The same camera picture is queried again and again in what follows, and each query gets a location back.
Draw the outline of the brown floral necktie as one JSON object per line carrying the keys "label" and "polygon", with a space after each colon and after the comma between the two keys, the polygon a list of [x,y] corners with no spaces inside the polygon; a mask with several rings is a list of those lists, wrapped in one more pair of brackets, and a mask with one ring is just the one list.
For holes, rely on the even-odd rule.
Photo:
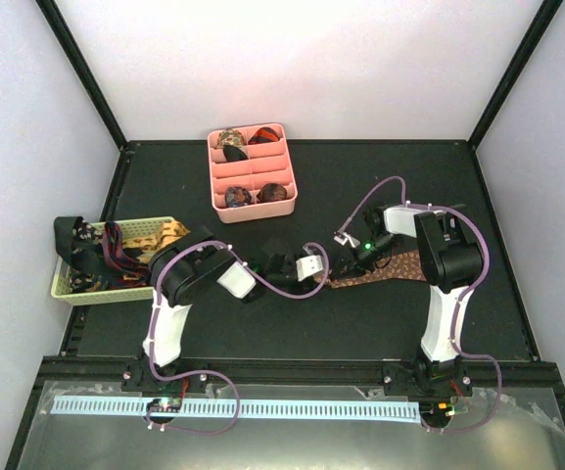
{"label": "brown floral necktie", "polygon": [[417,250],[382,258],[373,271],[351,268],[344,259],[330,270],[325,285],[330,289],[348,288],[389,280],[425,282]]}

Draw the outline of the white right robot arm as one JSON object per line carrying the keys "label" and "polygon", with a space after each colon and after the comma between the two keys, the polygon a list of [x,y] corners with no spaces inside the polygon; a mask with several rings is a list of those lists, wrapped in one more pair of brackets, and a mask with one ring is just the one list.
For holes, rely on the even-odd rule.
{"label": "white right robot arm", "polygon": [[421,271],[430,285],[430,304],[420,342],[428,361],[416,366],[413,380],[420,392],[437,394],[449,382],[443,362],[459,356],[464,314],[478,279],[489,270],[489,249],[464,205],[379,206],[366,211],[364,219],[369,238],[356,239],[346,226],[334,235],[337,243],[351,247],[358,267],[374,269],[378,257],[397,239],[416,241]]}

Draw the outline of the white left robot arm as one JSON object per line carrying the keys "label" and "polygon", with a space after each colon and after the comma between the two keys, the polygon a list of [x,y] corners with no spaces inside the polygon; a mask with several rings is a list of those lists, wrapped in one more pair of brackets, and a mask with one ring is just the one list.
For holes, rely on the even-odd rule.
{"label": "white left robot arm", "polygon": [[174,361],[181,356],[189,312],[213,288],[244,304],[259,300],[267,289],[284,297],[305,297],[316,289],[315,278],[324,270],[324,256],[310,247],[289,255],[270,244],[256,259],[238,260],[204,226],[169,243],[150,261],[154,297],[143,349],[153,359],[144,378],[158,391],[177,383],[179,368]]}

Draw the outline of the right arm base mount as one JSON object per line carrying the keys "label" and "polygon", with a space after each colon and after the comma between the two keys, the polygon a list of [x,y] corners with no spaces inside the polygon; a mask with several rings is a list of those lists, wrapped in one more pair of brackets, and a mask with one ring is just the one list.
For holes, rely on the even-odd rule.
{"label": "right arm base mount", "polygon": [[385,394],[417,402],[422,425],[439,432],[468,410],[472,387],[459,356],[447,362],[423,358],[386,362],[382,375]]}

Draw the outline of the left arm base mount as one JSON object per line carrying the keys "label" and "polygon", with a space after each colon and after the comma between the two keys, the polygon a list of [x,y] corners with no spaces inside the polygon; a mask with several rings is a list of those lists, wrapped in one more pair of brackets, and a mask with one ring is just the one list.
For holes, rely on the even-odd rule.
{"label": "left arm base mount", "polygon": [[140,364],[130,364],[122,374],[120,389],[124,393],[150,398],[146,413],[150,420],[160,426],[171,424],[185,409],[187,398],[198,397],[205,391],[211,378],[207,372],[199,372],[177,380],[161,380],[151,369]]}

